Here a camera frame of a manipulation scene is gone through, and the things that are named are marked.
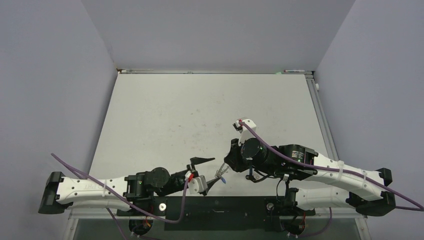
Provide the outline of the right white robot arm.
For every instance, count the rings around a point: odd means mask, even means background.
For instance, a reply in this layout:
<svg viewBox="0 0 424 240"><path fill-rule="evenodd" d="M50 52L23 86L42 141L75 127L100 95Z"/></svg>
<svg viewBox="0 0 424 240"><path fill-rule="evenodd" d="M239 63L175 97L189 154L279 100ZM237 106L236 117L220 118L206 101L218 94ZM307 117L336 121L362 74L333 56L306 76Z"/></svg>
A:
<svg viewBox="0 0 424 240"><path fill-rule="evenodd" d="M348 166L298 144L267 148L256 138L244 143L232 139L224 163L238 173L257 172L262 179L280 179L325 184L324 188L286 187L284 196L277 196L276 209L289 214L316 208L351 208L362 215L381 217L396 208L395 195L385 190L392 183L387 168L374 171Z"/></svg>

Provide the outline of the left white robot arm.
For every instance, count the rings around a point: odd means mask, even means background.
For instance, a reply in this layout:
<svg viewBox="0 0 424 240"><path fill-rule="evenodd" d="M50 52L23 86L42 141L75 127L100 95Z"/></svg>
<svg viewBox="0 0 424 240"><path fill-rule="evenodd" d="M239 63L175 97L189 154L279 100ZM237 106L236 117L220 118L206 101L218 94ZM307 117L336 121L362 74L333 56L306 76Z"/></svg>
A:
<svg viewBox="0 0 424 240"><path fill-rule="evenodd" d="M222 166L214 179L206 180L196 166L210 159L192 157L185 170L170 174L164 167L116 178L95 179L75 171L76 178L61 171L52 172L45 184L38 213L62 214L67 209L116 209L125 214L143 215L148 210L163 215L165 206L155 197L165 197L186 191L207 195L212 186L222 179L227 167Z"/></svg>

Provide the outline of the metal keyring disc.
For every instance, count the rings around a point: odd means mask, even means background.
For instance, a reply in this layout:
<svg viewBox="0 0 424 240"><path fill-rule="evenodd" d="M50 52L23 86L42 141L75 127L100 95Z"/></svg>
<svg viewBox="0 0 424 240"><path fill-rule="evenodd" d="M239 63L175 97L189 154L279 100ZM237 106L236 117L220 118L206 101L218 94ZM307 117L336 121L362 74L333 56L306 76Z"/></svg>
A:
<svg viewBox="0 0 424 240"><path fill-rule="evenodd" d="M215 178L221 179L222 176L227 172L230 166L227 163L223 163L219 169L215 172Z"/></svg>

